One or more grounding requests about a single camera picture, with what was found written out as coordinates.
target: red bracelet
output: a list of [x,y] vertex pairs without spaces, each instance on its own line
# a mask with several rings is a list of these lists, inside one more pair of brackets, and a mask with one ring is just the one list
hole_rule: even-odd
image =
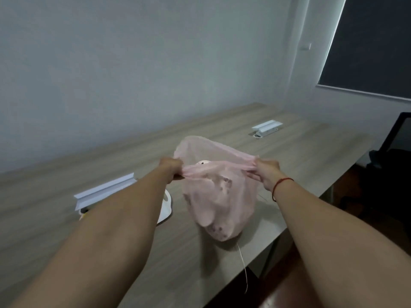
[[274,202],[276,202],[276,200],[274,199],[274,191],[275,191],[275,188],[276,188],[281,182],[283,182],[283,181],[285,181],[285,180],[287,180],[287,179],[290,179],[290,180],[294,181],[294,179],[292,179],[292,178],[290,178],[290,177],[286,177],[286,178],[281,178],[281,179],[279,179],[279,180],[275,183],[274,188],[273,188],[273,194],[272,194],[272,196],[273,196],[273,201],[274,201]]

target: forearm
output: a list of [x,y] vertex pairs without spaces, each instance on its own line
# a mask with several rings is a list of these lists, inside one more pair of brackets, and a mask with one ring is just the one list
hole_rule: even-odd
[[275,198],[327,307],[409,307],[409,256],[381,233],[292,181]]
[[14,307],[114,307],[148,258],[166,167],[98,203]]

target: window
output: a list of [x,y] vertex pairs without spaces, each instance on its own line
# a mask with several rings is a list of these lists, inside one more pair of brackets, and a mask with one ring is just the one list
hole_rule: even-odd
[[411,0],[346,0],[319,85],[411,98]]

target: wood grain surface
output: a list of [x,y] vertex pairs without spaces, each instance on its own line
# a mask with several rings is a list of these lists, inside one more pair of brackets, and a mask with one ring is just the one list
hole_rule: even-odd
[[[252,126],[272,118],[283,122],[283,128],[262,139],[249,135]],[[276,158],[285,173],[317,196],[372,143],[366,135],[253,103],[0,175],[0,306],[28,285],[77,225],[74,194],[133,171],[137,178],[144,176],[161,156],[172,156],[187,135]],[[147,265],[120,307],[202,307],[243,270],[236,243],[248,264],[286,227],[261,187],[242,234],[215,242],[188,214],[180,183],[167,187],[173,214],[157,227]]]

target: person's left hand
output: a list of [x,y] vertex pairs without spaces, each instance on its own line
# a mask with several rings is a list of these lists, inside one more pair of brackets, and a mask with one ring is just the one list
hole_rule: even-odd
[[182,171],[182,160],[173,159],[170,157],[162,157],[160,160],[159,167],[162,167],[167,170],[168,183],[171,183],[173,180],[180,180],[184,177],[181,176]]

